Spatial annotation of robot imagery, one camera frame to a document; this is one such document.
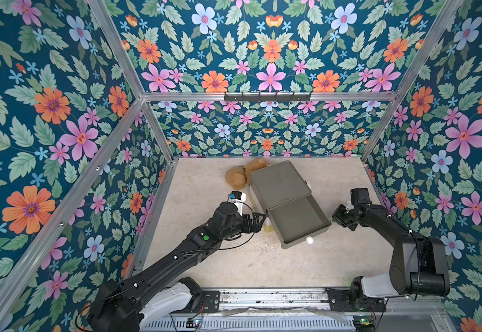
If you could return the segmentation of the grey three-drawer cabinet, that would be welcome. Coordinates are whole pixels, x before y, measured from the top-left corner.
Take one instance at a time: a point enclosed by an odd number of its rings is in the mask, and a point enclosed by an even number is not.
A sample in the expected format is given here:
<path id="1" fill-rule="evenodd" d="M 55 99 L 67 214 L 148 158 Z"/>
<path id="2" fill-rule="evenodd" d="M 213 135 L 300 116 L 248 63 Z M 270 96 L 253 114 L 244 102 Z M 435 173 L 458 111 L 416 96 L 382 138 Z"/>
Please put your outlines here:
<path id="1" fill-rule="evenodd" d="M 268 216 L 267 209 L 312 194 L 292 162 L 275 163 L 251 173 L 251 189 Z"/>

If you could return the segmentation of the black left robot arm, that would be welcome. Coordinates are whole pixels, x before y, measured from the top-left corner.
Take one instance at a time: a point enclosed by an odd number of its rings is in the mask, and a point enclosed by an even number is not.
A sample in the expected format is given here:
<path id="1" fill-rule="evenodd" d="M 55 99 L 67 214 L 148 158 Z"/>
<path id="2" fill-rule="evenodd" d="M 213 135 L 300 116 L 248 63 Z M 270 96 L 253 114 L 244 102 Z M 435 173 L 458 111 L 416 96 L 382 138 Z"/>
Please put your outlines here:
<path id="1" fill-rule="evenodd" d="M 169 313 L 196 309 L 202 289 L 182 274 L 221 250 L 223 242 L 260 232 L 266 218 L 257 212 L 240 214 L 235 203 L 221 203 L 206 223 L 149 268 L 119 284 L 103 283 L 89 307 L 91 331 L 140 331 Z"/>

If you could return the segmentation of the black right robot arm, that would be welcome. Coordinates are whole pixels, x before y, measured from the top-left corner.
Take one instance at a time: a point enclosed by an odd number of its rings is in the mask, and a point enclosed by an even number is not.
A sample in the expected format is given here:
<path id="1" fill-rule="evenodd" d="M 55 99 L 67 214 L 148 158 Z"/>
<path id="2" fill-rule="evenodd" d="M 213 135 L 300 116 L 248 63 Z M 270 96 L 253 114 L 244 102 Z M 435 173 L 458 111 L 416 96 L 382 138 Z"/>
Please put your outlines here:
<path id="1" fill-rule="evenodd" d="M 414 232 L 389 209 L 372 203 L 365 188 L 350 190 L 350 198 L 351 206 L 337 207 L 333 221 L 351 231 L 359 225 L 375 230 L 392 246 L 393 254 L 387 273 L 354 279 L 349 301 L 358 304 L 407 295 L 448 296 L 451 283 L 443 242 Z"/>

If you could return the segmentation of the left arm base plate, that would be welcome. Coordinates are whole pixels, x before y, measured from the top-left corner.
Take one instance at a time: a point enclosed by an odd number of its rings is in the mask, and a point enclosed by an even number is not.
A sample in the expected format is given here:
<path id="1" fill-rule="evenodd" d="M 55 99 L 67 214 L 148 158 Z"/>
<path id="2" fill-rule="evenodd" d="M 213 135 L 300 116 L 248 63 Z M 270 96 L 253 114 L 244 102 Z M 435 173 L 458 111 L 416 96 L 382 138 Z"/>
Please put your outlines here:
<path id="1" fill-rule="evenodd" d="M 216 290 L 204 290 L 191 277 L 180 279 L 176 286 L 182 287 L 182 295 L 189 295 L 189 300 L 182 302 L 185 307 L 177 307 L 174 313 L 218 313 L 221 293 Z"/>

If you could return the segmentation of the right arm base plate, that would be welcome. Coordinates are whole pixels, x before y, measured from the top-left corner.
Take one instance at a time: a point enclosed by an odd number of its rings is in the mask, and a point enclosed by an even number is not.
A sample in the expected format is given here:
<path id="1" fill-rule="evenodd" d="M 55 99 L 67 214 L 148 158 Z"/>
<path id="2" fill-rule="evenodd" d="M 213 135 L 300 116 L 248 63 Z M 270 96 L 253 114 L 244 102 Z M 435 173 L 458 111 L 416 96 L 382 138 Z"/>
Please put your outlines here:
<path id="1" fill-rule="evenodd" d="M 336 312 L 382 312 L 386 309 L 385 300 L 381 297 L 368 297 L 361 286 L 362 277 L 356 277 L 348 288 L 328 287 L 329 305 Z"/>

